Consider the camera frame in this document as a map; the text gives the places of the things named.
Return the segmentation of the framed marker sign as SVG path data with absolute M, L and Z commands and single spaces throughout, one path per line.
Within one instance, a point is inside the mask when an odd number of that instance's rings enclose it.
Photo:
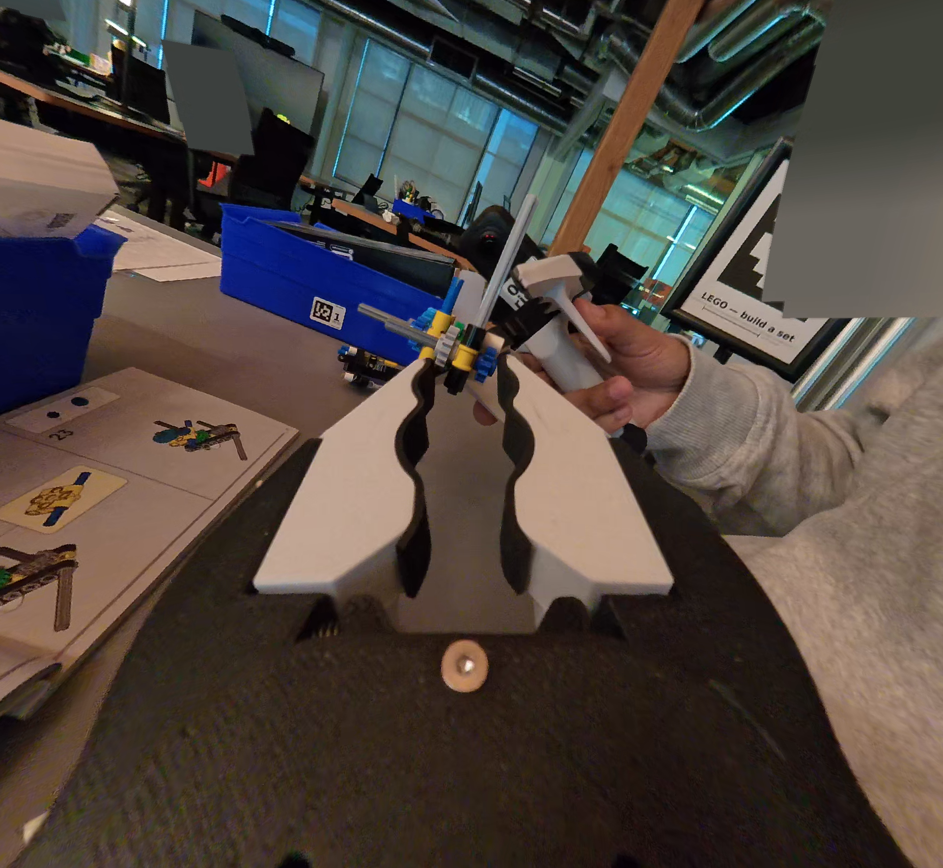
M 848 318 L 787 318 L 782 303 L 763 300 L 793 144 L 789 138 L 774 144 L 661 309 L 672 325 L 791 384 L 850 323 Z

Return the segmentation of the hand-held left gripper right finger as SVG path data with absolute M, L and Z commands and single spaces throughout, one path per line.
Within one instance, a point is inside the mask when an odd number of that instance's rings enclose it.
M 667 594 L 674 578 L 612 442 L 515 356 L 498 365 L 505 580 L 532 599 Z

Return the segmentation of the printed paper sheets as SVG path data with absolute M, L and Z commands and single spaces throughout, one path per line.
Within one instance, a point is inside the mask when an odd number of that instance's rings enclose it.
M 218 256 L 138 223 L 118 210 L 107 211 L 94 225 L 124 239 L 114 259 L 114 273 L 136 273 L 158 282 L 221 276 L 222 260 Z

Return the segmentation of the person's right hand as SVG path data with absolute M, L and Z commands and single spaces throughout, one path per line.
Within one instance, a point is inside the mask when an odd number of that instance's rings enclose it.
M 659 332 L 615 305 L 578 299 L 575 308 L 606 346 L 604 381 L 565 395 L 609 434 L 654 424 L 676 401 L 690 372 L 690 350 L 679 338 Z

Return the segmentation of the dark grey lego axle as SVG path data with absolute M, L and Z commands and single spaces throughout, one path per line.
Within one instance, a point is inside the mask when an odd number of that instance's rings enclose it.
M 521 205 L 519 214 L 512 226 L 508 238 L 501 250 L 500 258 L 494 267 L 489 284 L 482 296 L 479 308 L 472 323 L 478 328 L 484 328 L 490 321 L 494 305 L 500 296 L 501 287 L 506 282 L 524 240 L 526 229 L 534 214 L 538 198 L 535 194 L 528 194 Z

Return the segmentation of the person's right forearm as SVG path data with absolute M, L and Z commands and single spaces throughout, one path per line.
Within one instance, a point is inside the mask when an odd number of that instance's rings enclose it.
M 802 413 L 785 385 L 758 367 L 728 367 L 670 336 L 689 360 L 674 401 L 647 427 L 663 477 L 722 531 L 784 537 L 842 504 L 865 450 L 888 420 L 883 407 Z

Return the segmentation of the lego instruction booklet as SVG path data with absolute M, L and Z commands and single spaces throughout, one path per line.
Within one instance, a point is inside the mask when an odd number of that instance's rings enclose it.
M 1 430 L 1 713 L 19 719 L 298 436 L 135 368 Z

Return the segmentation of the yellow lego gear assembly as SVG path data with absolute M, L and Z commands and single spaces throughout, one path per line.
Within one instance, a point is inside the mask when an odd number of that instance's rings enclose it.
M 396 317 L 370 304 L 361 303 L 358 311 L 412 343 L 421 359 L 445 375 L 446 390 L 458 394 L 471 379 L 474 380 L 473 365 L 480 351 L 491 346 L 500 355 L 504 349 L 503 338 L 492 330 L 492 314 L 484 328 L 472 323 L 487 286 L 488 283 L 477 272 L 457 271 L 442 305 L 436 308 L 439 313 L 429 333 L 411 327 L 411 319 Z

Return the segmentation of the white packaging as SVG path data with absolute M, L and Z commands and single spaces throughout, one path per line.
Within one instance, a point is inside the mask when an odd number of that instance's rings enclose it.
M 2 121 L 3 239 L 73 239 L 119 193 L 93 144 Z

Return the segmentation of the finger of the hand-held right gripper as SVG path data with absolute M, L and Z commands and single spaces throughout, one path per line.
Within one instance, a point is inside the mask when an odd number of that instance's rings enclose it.
M 611 362 L 609 351 L 573 304 L 576 298 L 589 291 L 575 254 L 525 261 L 515 266 L 511 274 L 519 289 L 531 298 L 555 305 L 563 316 L 564 327 L 572 325 L 595 349 L 602 361 L 607 364 Z
M 501 337 L 507 349 L 520 350 L 555 317 L 555 303 L 544 298 L 529 298 L 513 308 L 501 320 Z

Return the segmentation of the grey display board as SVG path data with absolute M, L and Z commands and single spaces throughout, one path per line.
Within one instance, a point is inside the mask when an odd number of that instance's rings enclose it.
M 269 109 L 313 135 L 324 74 L 296 60 L 291 47 L 234 17 L 217 18 L 200 10 L 194 12 L 192 43 L 234 55 L 253 130 Z

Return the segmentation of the wooden beam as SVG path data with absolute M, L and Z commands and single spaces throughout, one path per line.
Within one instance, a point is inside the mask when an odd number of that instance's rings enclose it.
M 666 0 L 549 248 L 550 255 L 583 249 L 588 232 L 705 2 Z

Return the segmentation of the black lego subassembly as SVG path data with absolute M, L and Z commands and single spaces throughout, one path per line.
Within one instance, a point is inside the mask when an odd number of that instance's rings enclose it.
M 377 389 L 403 369 L 400 364 L 348 344 L 338 350 L 337 359 L 343 366 L 344 381 L 361 389 Z

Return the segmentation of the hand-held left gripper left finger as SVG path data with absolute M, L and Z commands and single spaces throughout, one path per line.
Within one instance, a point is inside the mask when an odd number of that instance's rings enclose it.
M 417 471 L 435 367 L 418 359 L 324 431 L 253 578 L 260 593 L 417 596 L 431 559 Z

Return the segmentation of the blue plastic bin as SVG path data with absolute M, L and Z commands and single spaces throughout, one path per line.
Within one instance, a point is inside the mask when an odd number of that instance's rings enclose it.
M 82 378 L 123 235 L 90 225 L 75 238 L 1 241 L 1 412 Z
M 359 313 L 440 308 L 455 263 L 440 254 L 303 225 L 299 214 L 222 205 L 221 291 L 396 364 L 417 352 Z

